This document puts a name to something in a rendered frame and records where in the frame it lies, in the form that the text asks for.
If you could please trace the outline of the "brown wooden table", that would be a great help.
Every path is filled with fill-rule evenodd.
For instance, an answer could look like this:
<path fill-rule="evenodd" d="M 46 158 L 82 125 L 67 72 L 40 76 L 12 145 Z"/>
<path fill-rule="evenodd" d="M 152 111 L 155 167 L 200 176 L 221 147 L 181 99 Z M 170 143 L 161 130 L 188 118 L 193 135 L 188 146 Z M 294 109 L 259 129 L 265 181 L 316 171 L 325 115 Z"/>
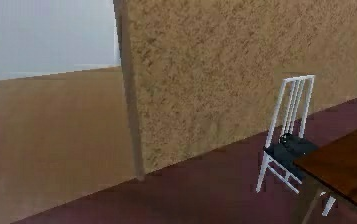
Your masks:
<path fill-rule="evenodd" d="M 290 224 L 307 224 L 325 191 L 357 212 L 357 129 L 294 161 L 305 172 Z"/>

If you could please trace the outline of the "white chair with dark seat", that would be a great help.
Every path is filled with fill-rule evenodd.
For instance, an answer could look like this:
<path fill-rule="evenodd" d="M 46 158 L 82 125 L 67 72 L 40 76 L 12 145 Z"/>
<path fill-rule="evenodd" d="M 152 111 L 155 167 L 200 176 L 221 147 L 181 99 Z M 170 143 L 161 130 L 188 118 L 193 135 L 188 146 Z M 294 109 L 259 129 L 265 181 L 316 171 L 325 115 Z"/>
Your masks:
<path fill-rule="evenodd" d="M 317 146 L 304 138 L 309 106 L 312 98 L 315 76 L 307 74 L 303 76 L 285 78 L 282 81 L 278 99 L 274 107 L 270 127 L 263 146 L 263 157 L 258 175 L 255 191 L 259 193 L 265 179 L 266 171 L 269 170 L 277 176 L 284 184 L 286 184 L 296 194 L 299 190 L 291 183 L 290 179 L 294 179 L 298 184 L 302 183 L 304 178 L 303 172 L 297 168 L 293 161 L 297 158 L 305 156 L 317 149 Z M 304 108 L 300 119 L 300 127 L 297 135 L 293 134 L 294 125 L 300 107 L 301 98 L 306 83 L 309 82 L 305 94 Z M 274 130 L 280 114 L 280 109 L 285 94 L 285 89 L 288 84 L 291 84 L 289 91 L 288 103 L 286 106 L 280 136 L 284 133 L 290 133 L 294 136 L 292 141 L 287 144 L 281 144 L 279 138 L 273 141 Z"/>

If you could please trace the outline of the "small black round object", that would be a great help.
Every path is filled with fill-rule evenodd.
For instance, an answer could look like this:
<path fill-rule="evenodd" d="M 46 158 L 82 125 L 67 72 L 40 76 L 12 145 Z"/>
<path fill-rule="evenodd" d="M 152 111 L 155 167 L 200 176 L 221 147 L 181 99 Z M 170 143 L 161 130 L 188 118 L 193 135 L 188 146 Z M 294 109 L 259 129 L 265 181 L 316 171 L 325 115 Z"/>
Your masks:
<path fill-rule="evenodd" d="M 280 136 L 279 142 L 281 144 L 287 144 L 289 141 L 292 141 L 294 139 L 294 136 L 290 133 L 284 133 L 283 135 Z"/>

